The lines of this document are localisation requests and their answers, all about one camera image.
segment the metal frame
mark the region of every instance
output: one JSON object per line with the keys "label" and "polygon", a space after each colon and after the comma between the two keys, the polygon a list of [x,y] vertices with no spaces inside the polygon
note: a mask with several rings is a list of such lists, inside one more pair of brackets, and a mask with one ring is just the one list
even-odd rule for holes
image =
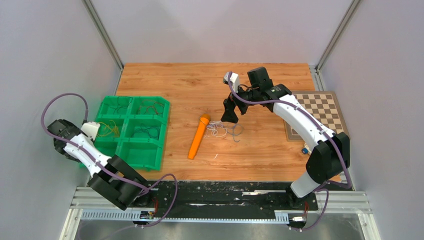
{"label": "metal frame", "polygon": [[123,72],[124,72],[124,70],[122,69],[122,70],[120,71],[118,81],[116,81],[116,86],[115,86],[115,89],[114,89],[114,91],[113,91],[113,95],[116,95],[116,94],[117,94],[118,87],[119,87],[119,83],[121,82],[121,78],[122,78],[122,73],[123,73]]}
{"label": "metal frame", "polygon": [[323,83],[321,82],[320,75],[317,72],[317,67],[314,65],[309,65],[310,76],[312,77],[313,86],[316,91],[324,91]]}
{"label": "metal frame", "polygon": [[359,6],[359,3],[362,0],[352,0],[350,3],[349,8],[347,9],[346,13],[344,14],[343,18],[341,19],[340,24],[338,25],[337,29],[335,30],[334,35],[332,36],[330,42],[328,43],[327,47],[325,48],[324,53],[322,54],[321,58],[318,61],[318,64],[316,65],[316,71],[319,72],[324,64],[326,63],[330,53],[333,51],[337,41],[339,40],[340,36],[342,35],[343,31],[345,30],[347,24],[349,23],[349,20],[352,18],[353,14],[355,13],[356,9]]}
{"label": "metal frame", "polygon": [[98,33],[100,34],[101,38],[104,41],[104,44],[106,45],[107,49],[110,52],[110,55],[112,56],[113,60],[115,61],[116,65],[122,72],[124,69],[124,63],[122,62],[121,58],[119,57],[119,54],[114,47],[111,38],[109,37],[108,33],[106,32],[105,27],[103,26],[102,21],[100,20],[99,15],[97,14],[97,11],[92,3],[91,0],[81,0],[82,3],[85,6],[85,9],[87,10],[88,14],[90,15],[95,27],[98,30]]}
{"label": "metal frame", "polygon": [[[318,206],[322,209],[326,200],[326,193],[315,194]],[[100,194],[89,187],[77,187],[71,206],[63,226],[59,240],[73,240],[80,220],[109,220],[109,221],[142,221],[139,219],[141,211],[153,211],[148,207],[133,207],[122,211],[107,201]],[[288,214],[299,214],[302,210],[276,210],[275,219],[217,219],[217,218],[165,218],[164,222],[178,223],[250,223],[250,224],[285,224]],[[310,211],[319,214],[321,210]],[[379,240],[380,235],[375,225],[374,216],[363,191],[329,191],[326,214],[357,214],[366,240]]]}

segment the yellow string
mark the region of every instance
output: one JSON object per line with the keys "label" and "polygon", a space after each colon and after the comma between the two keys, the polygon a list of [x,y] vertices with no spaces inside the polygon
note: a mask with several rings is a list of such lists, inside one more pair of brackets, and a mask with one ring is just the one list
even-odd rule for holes
{"label": "yellow string", "polygon": [[118,128],[116,122],[114,120],[109,120],[109,122],[111,124],[113,124],[112,127],[110,127],[109,125],[107,125],[106,123],[104,123],[102,121],[99,122],[100,125],[104,125],[107,129],[109,129],[109,132],[103,133],[103,134],[97,133],[97,137],[107,137],[110,134],[114,134],[115,138],[120,136],[119,128]]}

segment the orange microphone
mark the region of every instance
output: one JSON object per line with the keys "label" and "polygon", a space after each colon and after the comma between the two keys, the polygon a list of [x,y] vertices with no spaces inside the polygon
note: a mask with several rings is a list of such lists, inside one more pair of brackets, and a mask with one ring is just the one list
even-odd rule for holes
{"label": "orange microphone", "polygon": [[205,133],[206,126],[209,124],[210,120],[211,116],[206,113],[200,117],[199,126],[197,127],[193,143],[191,144],[190,150],[188,151],[188,159],[193,160],[195,158],[200,146],[200,142],[202,141],[203,135]]}

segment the cable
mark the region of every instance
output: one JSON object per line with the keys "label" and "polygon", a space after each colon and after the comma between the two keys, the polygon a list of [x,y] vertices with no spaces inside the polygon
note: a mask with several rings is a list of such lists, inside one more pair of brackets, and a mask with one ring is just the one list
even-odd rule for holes
{"label": "cable", "polygon": [[[153,102],[153,104],[152,104],[152,105],[150,105],[150,106],[145,106],[145,105],[144,105],[144,102]],[[160,103],[160,102],[158,102],[158,101],[151,100],[151,99],[144,99],[144,100],[142,100],[142,101],[141,101],[140,107],[138,107],[137,114],[141,114],[141,109],[142,109],[142,108],[146,108],[146,110],[144,111],[144,113],[143,113],[143,114],[146,114],[146,113],[148,112],[148,110],[149,110],[149,109],[153,109],[153,110],[154,110],[154,113],[155,113],[156,115],[161,115],[161,114],[163,114],[163,113],[164,113],[164,109],[162,109],[162,112],[158,112],[158,109],[155,107],[155,104],[158,104],[158,105],[159,105],[159,106],[161,106],[162,108],[164,108],[164,107],[165,107],[165,105],[164,105],[163,103]]]}
{"label": "cable", "polygon": [[112,133],[114,134],[115,138],[118,138],[120,136],[120,132],[119,132],[119,128],[117,126],[117,123],[114,120],[109,120],[109,122],[111,122],[114,125],[113,128],[111,128],[109,125],[107,125],[106,123],[104,123],[102,121],[98,122],[98,124],[104,125],[106,127],[106,129],[109,129],[110,131],[107,132],[107,133],[102,133],[102,134],[97,133],[97,137],[107,137]]}
{"label": "cable", "polygon": [[[200,119],[200,117],[199,117],[199,120],[200,120],[200,122],[202,123],[202,124],[204,124],[204,125],[206,125],[201,119]],[[241,128],[241,131],[239,132],[239,133],[234,133],[234,130],[236,129],[236,127],[237,126],[240,126],[240,128]],[[207,124],[206,125],[206,129],[207,129],[207,131],[206,131],[206,134],[203,136],[203,138],[205,138],[207,135],[208,135],[208,133],[209,133],[209,130],[211,131],[210,133],[212,134],[212,136],[215,136],[215,137],[217,137],[217,138],[222,138],[222,137],[224,137],[225,135],[227,135],[227,134],[229,134],[229,135],[231,135],[232,136],[232,139],[234,140],[234,142],[236,142],[236,143],[238,143],[238,142],[240,142],[240,140],[236,140],[236,136],[238,136],[238,135],[240,135],[240,134],[242,134],[242,132],[245,130],[245,128],[242,126],[242,125],[240,125],[240,124],[238,124],[238,123],[236,123],[236,124],[234,124],[234,126],[232,126],[232,127],[230,127],[230,128],[228,128],[227,126],[224,126],[224,124],[223,124],[223,122],[222,121],[210,121],[209,122],[209,124]],[[217,135],[218,134],[218,129],[224,129],[225,130],[225,133],[223,134],[223,135]]]}
{"label": "cable", "polygon": [[308,211],[309,211],[309,204],[307,201],[305,201],[305,210],[303,211],[303,215],[304,217],[308,216]]}
{"label": "cable", "polygon": [[[156,135],[153,135],[150,133],[151,129],[156,130]],[[143,123],[141,123],[140,128],[134,130],[134,133],[132,134],[132,138],[134,138],[134,136],[139,133],[145,133],[151,139],[159,139],[159,134],[161,133],[161,129],[158,126],[145,126]]]}
{"label": "cable", "polygon": [[[257,105],[257,104],[271,104],[271,103],[280,103],[280,104],[285,104],[285,105],[289,105],[291,107],[293,107],[294,109],[296,109],[297,111],[300,111],[303,115],[305,115],[316,127],[318,130],[322,131],[322,125],[319,124],[313,116],[311,116],[307,111],[298,108],[298,106],[296,106],[295,104],[288,102],[288,101],[284,101],[284,100],[266,100],[266,101],[248,101],[248,100],[244,100],[243,98],[241,98],[239,95],[237,95],[236,91],[234,91],[233,87],[232,87],[232,83],[231,83],[231,75],[233,74],[232,71],[230,71],[228,73],[228,86],[229,86],[229,90],[231,91],[232,95],[234,97],[236,97],[238,100],[242,101],[243,103],[246,104],[250,104],[250,105]],[[318,220],[312,224],[310,227],[304,228],[303,230],[309,230],[311,228],[313,228],[314,226],[316,226],[318,224],[318,222],[321,220],[326,207],[327,207],[327,203],[329,201],[329,192],[327,189],[323,188],[326,184],[328,183],[332,183],[335,184],[339,187],[345,188],[345,189],[350,189],[352,187],[352,180],[351,180],[351,175],[348,172],[348,169],[346,167],[345,161],[343,160],[343,156],[342,153],[340,152],[339,148],[337,147],[336,143],[334,142],[334,140],[325,132],[322,132],[324,134],[324,136],[328,139],[328,141],[331,143],[331,145],[333,146],[338,159],[340,160],[340,164],[341,164],[341,168],[343,169],[344,175],[346,176],[346,180],[347,180],[347,185],[344,183],[340,183],[340,182],[336,182],[336,181],[326,181],[323,184],[321,184],[319,187],[315,188],[313,190],[313,192],[321,192],[321,191],[326,191],[327,192],[327,198],[325,199],[325,204],[324,204],[324,208],[322,209],[321,215],[319,216]]]}
{"label": "cable", "polygon": [[239,84],[239,86],[243,86],[243,87],[245,87],[246,89],[251,89],[251,88],[252,88],[252,86],[248,86],[248,85],[245,85],[245,84]]}
{"label": "cable", "polygon": [[152,197],[152,200],[154,201],[154,214],[156,214],[158,213],[159,200],[156,197]]}
{"label": "cable", "polygon": [[[116,175],[116,174],[114,174],[113,172],[111,172],[111,171],[109,171],[109,170],[107,170],[103,165],[101,165],[100,164],[100,162],[96,162],[96,159],[94,158],[94,156],[93,155],[91,155],[90,153],[89,153],[89,151],[87,151],[83,146],[79,146],[78,144],[76,144],[75,142],[73,142],[73,141],[70,141],[70,140],[68,140],[68,139],[66,139],[66,138],[63,138],[63,137],[60,137],[60,136],[57,136],[57,135],[54,135],[53,133],[51,133],[51,132],[49,132],[49,130],[47,130],[47,127],[46,127],[46,125],[45,125],[45,123],[44,123],[44,118],[45,118],[45,116],[46,116],[46,113],[47,113],[47,110],[49,109],[49,107],[57,100],[57,99],[59,99],[59,98],[62,98],[62,97],[64,97],[64,96],[77,96],[77,97],[79,97],[79,98],[81,98],[82,99],[82,101],[84,102],[84,105],[85,105],[85,114],[84,114],[84,120],[83,120],[83,122],[85,123],[85,122],[87,122],[87,118],[88,118],[88,115],[89,115],[89,106],[88,106],[88,104],[87,104],[87,101],[86,101],[86,99],[83,97],[83,96],[81,96],[81,95],[79,95],[79,94],[77,94],[77,93],[72,93],[72,92],[68,92],[68,93],[63,93],[63,94],[60,94],[60,95],[58,95],[58,96],[56,96],[55,98],[53,98],[52,100],[50,100],[50,102],[48,102],[47,103],[47,105],[45,106],[45,108],[44,108],[44,110],[42,111],[42,114],[41,114],[41,119],[40,119],[40,123],[41,123],[41,127],[42,127],[42,129],[44,130],[44,132],[47,134],[47,135],[49,135],[50,137],[52,137],[52,138],[54,138],[54,139],[57,139],[57,140],[60,140],[60,141],[63,141],[63,142],[65,142],[65,143],[68,143],[68,144],[71,144],[71,145],[73,145],[73,146],[75,146],[78,150],[81,150],[81,151],[83,151],[91,160],[92,160],[92,162],[93,163],[95,163],[101,170],[103,170],[103,172],[105,172],[106,174],[108,174],[109,176],[111,176],[111,177],[113,177],[113,178],[116,178],[116,179],[118,179],[118,180],[121,180],[121,181],[123,181],[123,182],[125,182],[125,183],[128,183],[128,184],[132,184],[132,185],[134,185],[134,186],[136,186],[136,187],[139,187],[139,188],[141,188],[141,195],[145,195],[145,194],[147,194],[149,191],[150,191],[150,189],[152,189],[153,187],[155,187],[157,184],[159,184],[159,182],[161,182],[164,178],[166,178],[167,176],[171,176],[173,179],[174,179],[174,184],[175,184],[175,194],[174,194],[174,196],[173,196],[173,199],[172,199],[172,201],[171,201],[171,204],[169,205],[169,208],[168,208],[168,210],[163,214],[163,216],[159,219],[159,220],[157,220],[157,221],[155,221],[154,223],[151,223],[151,224],[148,224],[148,225],[143,225],[143,228],[146,228],[146,227],[153,227],[153,226],[155,226],[155,225],[157,225],[158,223],[160,223],[166,216],[167,216],[167,214],[170,212],[170,210],[171,210],[171,208],[172,208],[172,206],[174,205],[174,202],[175,202],[175,200],[176,200],[176,198],[177,198],[177,193],[178,193],[178,181],[177,181],[177,178],[172,174],[172,173],[167,173],[167,174],[165,174],[165,175],[163,175],[159,180],[157,180],[155,183],[153,183],[150,187],[146,187],[146,186],[144,186],[144,185],[142,185],[142,184],[140,184],[140,183],[138,183],[138,182],[135,182],[135,181],[132,181],[132,180],[130,180],[130,179],[127,179],[127,178],[124,178],[124,177],[121,177],[121,176],[118,176],[118,175]],[[122,230],[124,230],[123,228],[122,229],[120,229],[119,231],[116,231],[115,233],[113,233],[113,234],[116,234],[117,232],[120,232],[120,231],[122,231]]]}
{"label": "cable", "polygon": [[[119,103],[120,98],[128,98],[129,99],[128,105],[121,106],[121,104]],[[119,110],[120,109],[128,109],[128,107],[130,106],[130,104],[131,104],[132,101],[133,101],[133,98],[131,96],[118,96],[117,99],[116,99],[116,107],[112,107],[112,106],[110,106],[107,103],[104,103],[104,104],[107,105],[109,108],[111,108],[111,109],[114,110],[113,111],[113,114],[120,114],[119,113]]]}

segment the chessboard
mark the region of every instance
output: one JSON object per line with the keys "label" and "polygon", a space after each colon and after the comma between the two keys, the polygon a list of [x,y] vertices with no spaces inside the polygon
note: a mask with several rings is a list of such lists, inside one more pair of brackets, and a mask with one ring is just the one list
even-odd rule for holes
{"label": "chessboard", "polygon": [[[318,121],[339,134],[348,133],[336,94],[333,91],[293,91],[297,101]],[[284,121],[288,141],[303,141],[301,136]]]}

